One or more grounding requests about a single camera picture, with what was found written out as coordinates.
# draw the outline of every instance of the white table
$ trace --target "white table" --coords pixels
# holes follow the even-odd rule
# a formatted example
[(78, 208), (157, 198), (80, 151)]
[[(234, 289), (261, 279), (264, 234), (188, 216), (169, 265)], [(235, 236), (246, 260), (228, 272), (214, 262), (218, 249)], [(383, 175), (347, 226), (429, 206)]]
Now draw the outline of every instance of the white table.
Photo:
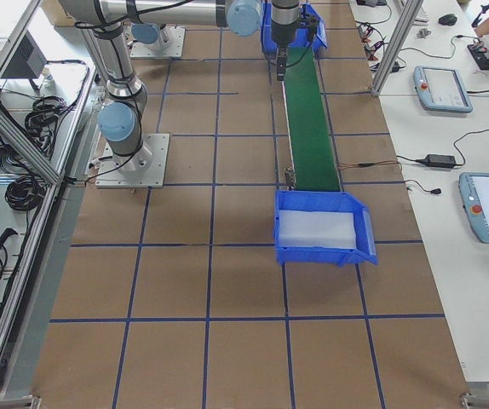
[[(423, 8), (429, 14), (432, 34), (427, 39), (416, 39), (421, 27), (414, 26), (405, 47), (449, 55), (452, 36), (473, 35), (469, 20), (456, 1), (424, 0)], [(382, 20), (388, 15), (383, 9), (353, 5), (356, 20)], [(437, 23), (437, 19), (447, 13), (458, 16), (456, 26), (443, 27)], [(389, 38), (399, 16), (400, 9), (393, 6), (393, 19), (376, 28)], [(450, 67), (460, 71), (468, 89), (489, 89), (489, 72), (476, 70), (465, 48), (469, 42), (470, 39), (456, 39), (457, 51), (450, 60), (428, 58), (412, 50), (400, 53), (408, 67), (389, 76), (380, 97), (399, 155), (424, 158), (428, 153), (450, 154), (460, 163), (452, 143), (466, 132), (489, 128), (489, 96), (473, 97), (474, 111), (467, 115), (427, 112), (418, 101), (411, 79), (416, 65)], [(428, 189), (439, 187), (442, 190), (440, 196), (434, 196), (409, 185), (413, 210), (464, 376), (468, 382), (489, 382), (489, 245), (480, 243), (474, 236), (457, 185), (464, 171), (489, 172), (489, 133), (468, 136), (458, 146), (467, 160), (462, 169), (433, 170), (405, 164), (403, 176), (417, 179)]]
[[(388, 5), (392, 8), (392, 18), (382, 24), (374, 25), (383, 36), (386, 36), (386, 42), (390, 41), (391, 33), (394, 30), (396, 22), (400, 17), (401, 9), (395, 3), (395, 0), (388, 0)], [(351, 2), (354, 17), (359, 21), (380, 21), (388, 16), (386, 7), (366, 7), (358, 6), (356, 2)], [(420, 49), (430, 55), (452, 54), (453, 47), (451, 39), (456, 35), (471, 36), (475, 35), (464, 12), (460, 9), (455, 0), (424, 0), (423, 9), (427, 12), (430, 22), (427, 26), (413, 26), (409, 36), (404, 42), (404, 48), (413, 47)], [(444, 14), (453, 13), (458, 17), (455, 26), (442, 26), (437, 20)], [(421, 28), (428, 28), (432, 33), (426, 38), (417, 38), (417, 33)], [(377, 41), (378, 35), (372, 37)], [(472, 56), (466, 46), (472, 43), (471, 38), (454, 38), (455, 53), (451, 59), (431, 58), (416, 50), (402, 50), (399, 56), (405, 60), (407, 67), (400, 72), (392, 73), (388, 76), (384, 84), (381, 95), (415, 95), (415, 85), (412, 75), (415, 66), (437, 66), (442, 68), (458, 69), (463, 79), (464, 86), (468, 90), (489, 89), (489, 71), (481, 71), (474, 63)], [(376, 57), (381, 58), (383, 50), (376, 52)]]

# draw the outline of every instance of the white foam block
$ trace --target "white foam block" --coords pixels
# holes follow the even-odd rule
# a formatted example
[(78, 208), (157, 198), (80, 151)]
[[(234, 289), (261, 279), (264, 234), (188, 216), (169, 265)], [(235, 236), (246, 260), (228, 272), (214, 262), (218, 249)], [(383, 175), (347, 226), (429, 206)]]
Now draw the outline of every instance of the white foam block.
[(284, 247), (355, 249), (354, 214), (281, 210), (279, 244)]

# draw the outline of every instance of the robot end effector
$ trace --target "robot end effector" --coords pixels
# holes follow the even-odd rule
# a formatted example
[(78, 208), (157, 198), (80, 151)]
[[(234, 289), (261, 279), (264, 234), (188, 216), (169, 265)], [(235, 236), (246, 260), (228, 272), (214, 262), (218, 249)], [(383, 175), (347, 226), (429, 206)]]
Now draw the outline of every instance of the robot end effector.
[(299, 0), (272, 0), (271, 39), (277, 44), (277, 79), (285, 79), (288, 62), (288, 46), (296, 39), (298, 29), (307, 29), (309, 46), (316, 36), (318, 20), (306, 13), (305, 6), (299, 7)]

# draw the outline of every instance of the green conveyor belt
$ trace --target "green conveyor belt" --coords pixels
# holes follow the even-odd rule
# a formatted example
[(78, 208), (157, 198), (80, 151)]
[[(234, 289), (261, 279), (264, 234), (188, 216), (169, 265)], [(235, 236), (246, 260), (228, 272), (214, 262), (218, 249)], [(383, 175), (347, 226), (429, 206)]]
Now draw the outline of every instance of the green conveyor belt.
[[(304, 51), (289, 49), (288, 63)], [(311, 49), (299, 64), (288, 68), (284, 88), (296, 190), (341, 190)]]

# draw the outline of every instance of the robotic arm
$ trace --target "robotic arm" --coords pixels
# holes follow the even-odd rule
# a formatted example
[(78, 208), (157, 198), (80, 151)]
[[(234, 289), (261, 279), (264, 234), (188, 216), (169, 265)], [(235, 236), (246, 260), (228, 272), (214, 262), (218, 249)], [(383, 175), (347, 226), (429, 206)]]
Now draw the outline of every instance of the robotic arm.
[[(152, 163), (151, 149), (141, 134), (147, 91), (131, 65), (122, 22), (129, 19), (136, 24), (228, 26), (241, 36), (251, 35), (262, 23), (261, 0), (177, 3), (175, 0), (60, 0), (60, 3), (78, 20), (77, 28), (93, 32), (95, 52), (98, 51), (102, 71), (107, 76), (106, 90), (114, 101), (101, 111), (99, 128), (112, 149), (114, 170), (122, 174), (147, 169)], [(273, 0), (272, 6), (271, 37), (278, 48), (277, 78), (282, 80), (288, 45), (294, 41), (300, 25), (307, 27), (308, 17), (300, 13), (299, 0)]]

